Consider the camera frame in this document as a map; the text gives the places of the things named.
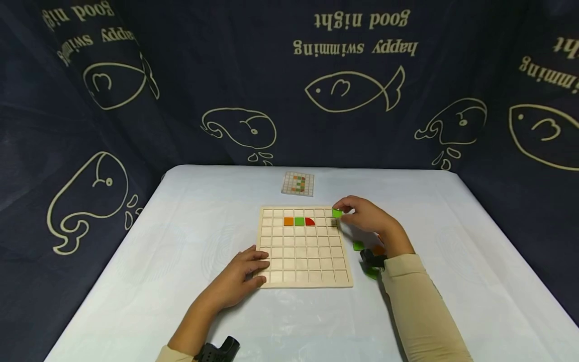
dark blue backdrop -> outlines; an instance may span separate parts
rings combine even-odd
[[[457,172],[579,320],[579,5],[0,2],[0,359],[183,163]]]

hand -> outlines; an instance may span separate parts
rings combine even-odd
[[[225,269],[199,295],[198,299],[211,305],[216,309],[216,312],[241,302],[249,293],[266,282],[264,276],[247,281],[245,277],[258,269],[267,268],[269,261],[261,259],[268,256],[269,254],[264,251],[255,251],[255,245],[237,253]]]
[[[402,225],[370,201],[350,195],[336,202],[332,208],[346,213],[340,219],[343,223],[380,235],[389,258],[402,254],[414,254],[412,244]]]
[[[370,201],[358,196],[348,196],[336,202],[333,209],[342,210],[345,214],[354,210],[354,214],[343,215],[340,219],[345,224],[352,224],[358,229],[378,234],[387,233],[393,228],[402,226],[384,210]]]

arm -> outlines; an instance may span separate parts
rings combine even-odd
[[[334,205],[342,222],[376,232],[384,243],[382,282],[409,362],[472,362],[444,300],[400,223],[368,200],[348,196]]]
[[[263,251],[255,251],[255,245],[237,255],[191,304],[183,321],[163,347],[157,362],[191,362],[207,339],[207,333],[217,313],[234,306],[249,293],[265,283],[259,276],[248,281],[245,277],[257,269],[265,269],[269,262]]]

white tablecloth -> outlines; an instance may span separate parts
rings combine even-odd
[[[289,170],[316,175],[313,198],[280,193]],[[170,170],[46,361],[154,361],[199,292],[255,243],[261,206],[350,194],[403,224],[476,362],[579,361],[579,329],[457,175],[241,166]],[[234,336],[236,361],[401,361],[378,283],[348,250],[353,288],[259,290],[209,340]]]

pattern card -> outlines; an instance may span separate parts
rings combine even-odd
[[[290,171],[286,172],[281,193],[313,197],[314,175]]]
[[[269,253],[262,288],[352,287],[343,235],[331,207],[263,207],[257,250]]]

